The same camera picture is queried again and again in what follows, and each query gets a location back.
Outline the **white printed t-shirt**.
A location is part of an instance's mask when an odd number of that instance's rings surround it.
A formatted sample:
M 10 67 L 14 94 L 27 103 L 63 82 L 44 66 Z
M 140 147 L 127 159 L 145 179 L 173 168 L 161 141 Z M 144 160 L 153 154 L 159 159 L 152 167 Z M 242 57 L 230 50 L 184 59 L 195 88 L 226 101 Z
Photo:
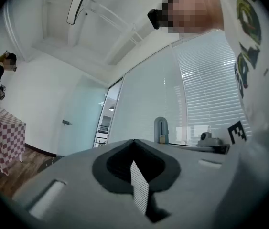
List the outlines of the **white printed t-shirt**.
M 269 13 L 260 0 L 220 0 L 238 94 L 253 134 L 269 131 Z

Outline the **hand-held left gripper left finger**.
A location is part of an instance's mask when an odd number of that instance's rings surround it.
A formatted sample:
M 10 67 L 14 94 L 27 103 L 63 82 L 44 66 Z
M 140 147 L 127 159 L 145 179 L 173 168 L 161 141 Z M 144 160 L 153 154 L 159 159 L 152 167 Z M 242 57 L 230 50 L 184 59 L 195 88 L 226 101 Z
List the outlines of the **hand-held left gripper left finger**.
M 13 200 L 35 226 L 47 229 L 158 229 L 129 193 L 112 193 L 102 181 L 131 187 L 106 167 L 106 158 L 131 144 L 158 149 L 147 140 L 124 140 L 65 156 L 22 185 Z

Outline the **white window blinds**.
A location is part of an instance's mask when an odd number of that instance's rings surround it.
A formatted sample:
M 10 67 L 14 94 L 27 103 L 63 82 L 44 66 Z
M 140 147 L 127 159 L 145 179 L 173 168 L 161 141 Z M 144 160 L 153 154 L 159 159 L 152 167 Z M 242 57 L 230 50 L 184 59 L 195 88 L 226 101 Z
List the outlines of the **white window blinds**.
M 196 145 L 203 132 L 223 137 L 237 121 L 247 137 L 252 130 L 241 107 L 235 81 L 235 56 L 223 31 L 209 32 L 173 46 L 187 108 L 187 143 Z

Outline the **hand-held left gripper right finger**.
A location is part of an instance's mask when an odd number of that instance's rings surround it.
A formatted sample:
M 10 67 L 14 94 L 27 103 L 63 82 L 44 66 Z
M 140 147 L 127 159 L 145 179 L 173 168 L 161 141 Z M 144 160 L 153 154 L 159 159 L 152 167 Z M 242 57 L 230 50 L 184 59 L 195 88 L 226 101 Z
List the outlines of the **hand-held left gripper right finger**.
M 235 170 L 227 155 L 133 142 L 133 196 L 143 211 L 135 229 L 202 228 L 223 198 Z

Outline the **frosted glass door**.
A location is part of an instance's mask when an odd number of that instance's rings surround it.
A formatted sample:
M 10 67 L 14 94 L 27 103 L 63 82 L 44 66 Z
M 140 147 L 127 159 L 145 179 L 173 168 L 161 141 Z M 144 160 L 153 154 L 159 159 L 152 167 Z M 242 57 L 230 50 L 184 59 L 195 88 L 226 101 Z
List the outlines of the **frosted glass door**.
M 82 76 L 67 97 L 61 131 L 57 141 L 57 155 L 67 156 L 93 148 L 100 115 L 101 103 L 108 89 L 100 83 Z M 72 125 L 64 125 L 63 120 Z

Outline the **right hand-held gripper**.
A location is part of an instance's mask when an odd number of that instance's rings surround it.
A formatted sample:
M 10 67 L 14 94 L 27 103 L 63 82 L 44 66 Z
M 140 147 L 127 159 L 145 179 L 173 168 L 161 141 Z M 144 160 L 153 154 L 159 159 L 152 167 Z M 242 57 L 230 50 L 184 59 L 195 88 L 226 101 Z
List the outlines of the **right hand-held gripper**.
M 171 144 L 171 143 L 169 143 L 169 145 L 179 148 L 179 149 L 183 149 L 183 150 L 227 154 L 231 147 L 234 147 L 237 144 L 244 144 L 247 141 L 246 132 L 240 120 L 237 120 L 234 123 L 224 124 L 223 127 L 217 130 L 208 131 L 208 132 L 212 133 L 212 137 L 220 138 L 223 141 L 223 145 L 221 146 L 189 146 L 189 145 L 180 145 L 180 144 Z

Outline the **black stair railing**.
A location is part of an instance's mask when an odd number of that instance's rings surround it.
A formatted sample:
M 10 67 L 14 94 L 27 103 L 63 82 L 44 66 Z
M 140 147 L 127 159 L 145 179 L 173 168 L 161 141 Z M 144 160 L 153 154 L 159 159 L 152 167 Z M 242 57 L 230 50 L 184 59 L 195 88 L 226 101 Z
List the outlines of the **black stair railing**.
M 108 126 L 99 125 L 95 137 L 94 147 L 99 147 L 107 143 Z

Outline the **table with checkered cloth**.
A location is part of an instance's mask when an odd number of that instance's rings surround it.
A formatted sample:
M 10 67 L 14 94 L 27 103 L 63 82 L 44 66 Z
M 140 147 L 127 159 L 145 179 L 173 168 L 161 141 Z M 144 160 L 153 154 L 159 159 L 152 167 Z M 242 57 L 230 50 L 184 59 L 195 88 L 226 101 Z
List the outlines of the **table with checkered cloth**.
M 0 108 L 0 171 L 7 176 L 11 161 L 23 161 L 25 133 L 26 123 Z

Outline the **frosted glass partition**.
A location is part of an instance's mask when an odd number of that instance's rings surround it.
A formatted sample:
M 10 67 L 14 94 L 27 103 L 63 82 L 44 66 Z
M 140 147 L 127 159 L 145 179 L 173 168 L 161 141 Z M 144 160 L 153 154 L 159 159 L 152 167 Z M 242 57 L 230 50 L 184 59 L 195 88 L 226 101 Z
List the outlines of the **frosted glass partition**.
M 168 122 L 169 142 L 186 144 L 184 84 L 172 48 L 167 46 L 124 76 L 108 141 L 154 140 L 154 121 Z

